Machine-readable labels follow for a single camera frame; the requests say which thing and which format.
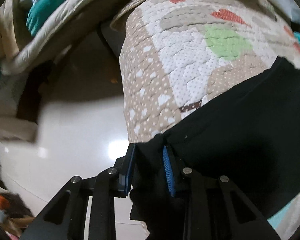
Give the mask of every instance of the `bolt head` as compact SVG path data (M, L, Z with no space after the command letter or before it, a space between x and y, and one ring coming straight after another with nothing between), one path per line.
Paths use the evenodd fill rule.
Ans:
M81 177L79 177L79 176L73 176L73 177L70 179L70 181L71 181L72 183L77 183L77 182L80 181L80 179L81 179Z
M225 175L220 176L219 179L220 179L222 182L228 182L228 181L229 181L229 178L228 178L227 176L225 176Z
M192 172L192 169L186 167L186 168L183 168L182 171L183 171L184 174L190 174Z
M109 174L117 173L117 169L115 167L109 168L107 171L108 171Z

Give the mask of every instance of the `black fabric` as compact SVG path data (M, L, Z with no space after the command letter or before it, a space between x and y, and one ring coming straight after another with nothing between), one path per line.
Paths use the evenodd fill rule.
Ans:
M300 192L300 70L284 58L138 143L131 219L149 239L180 239L183 203L169 196L162 148L204 176L227 175L269 218Z

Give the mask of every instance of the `white tiled floor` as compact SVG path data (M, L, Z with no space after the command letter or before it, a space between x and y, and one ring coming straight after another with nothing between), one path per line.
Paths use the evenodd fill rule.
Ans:
M122 85L109 82L107 60L97 35L89 35L41 108L36 142L0 143L2 179L34 215L72 176L96 176L125 155ZM131 206L128 198L115 201L119 240L146 238L129 219Z

